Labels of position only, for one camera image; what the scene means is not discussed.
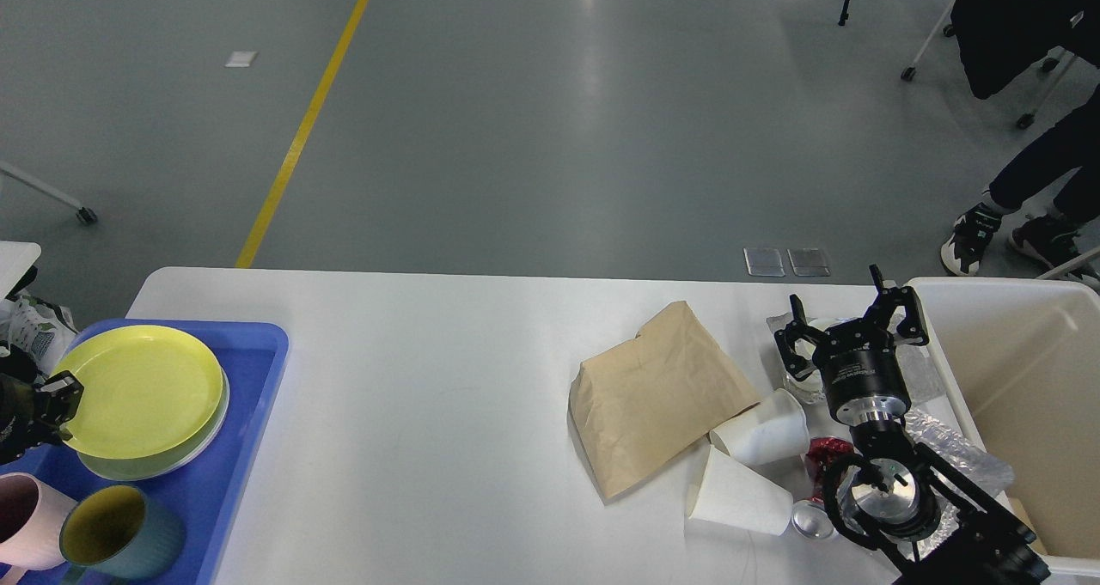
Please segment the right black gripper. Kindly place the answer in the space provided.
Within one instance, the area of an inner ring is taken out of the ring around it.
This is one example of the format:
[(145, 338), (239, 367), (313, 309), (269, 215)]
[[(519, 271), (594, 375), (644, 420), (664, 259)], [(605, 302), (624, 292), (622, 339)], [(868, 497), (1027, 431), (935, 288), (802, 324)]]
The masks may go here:
[[(887, 282), (869, 265), (877, 295), (865, 310), (870, 325), (809, 323), (798, 295), (789, 295), (792, 319), (773, 334), (781, 362), (794, 380), (820, 369), (829, 416), (838, 424), (900, 420), (911, 408), (910, 393), (897, 362), (897, 343), (927, 346), (930, 334), (915, 289)], [(816, 347), (812, 358), (798, 354), (795, 344)]]

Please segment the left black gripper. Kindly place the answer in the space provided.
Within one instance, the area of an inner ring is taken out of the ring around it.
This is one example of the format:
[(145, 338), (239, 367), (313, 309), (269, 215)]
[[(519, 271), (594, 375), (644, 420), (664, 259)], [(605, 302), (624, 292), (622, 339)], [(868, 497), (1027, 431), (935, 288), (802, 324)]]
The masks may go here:
[(38, 386), (1, 375), (1, 464), (15, 462), (32, 448), (70, 440), (62, 424), (76, 416), (82, 391), (82, 383), (70, 371), (59, 371)]

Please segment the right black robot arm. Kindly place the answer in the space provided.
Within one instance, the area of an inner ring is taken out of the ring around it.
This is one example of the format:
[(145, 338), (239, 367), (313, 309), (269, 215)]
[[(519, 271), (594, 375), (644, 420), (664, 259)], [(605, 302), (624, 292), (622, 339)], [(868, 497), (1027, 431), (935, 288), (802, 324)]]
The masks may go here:
[(1048, 563), (1036, 536), (1007, 507), (908, 431), (911, 394), (897, 361), (903, 345), (927, 346), (919, 294), (870, 267), (876, 298), (864, 311), (820, 328), (798, 295), (773, 338), (794, 380), (817, 375), (831, 418), (853, 452), (822, 465), (822, 503), (835, 530), (881, 552), (901, 584), (1041, 584)]

